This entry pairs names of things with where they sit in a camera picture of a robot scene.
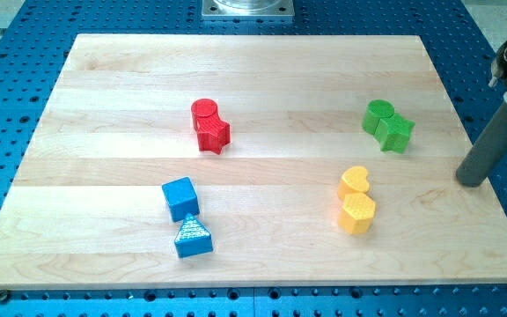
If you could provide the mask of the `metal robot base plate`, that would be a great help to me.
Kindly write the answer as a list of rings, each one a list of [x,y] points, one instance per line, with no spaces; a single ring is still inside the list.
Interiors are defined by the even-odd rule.
[[[293,0],[202,0],[203,20],[292,20]]]

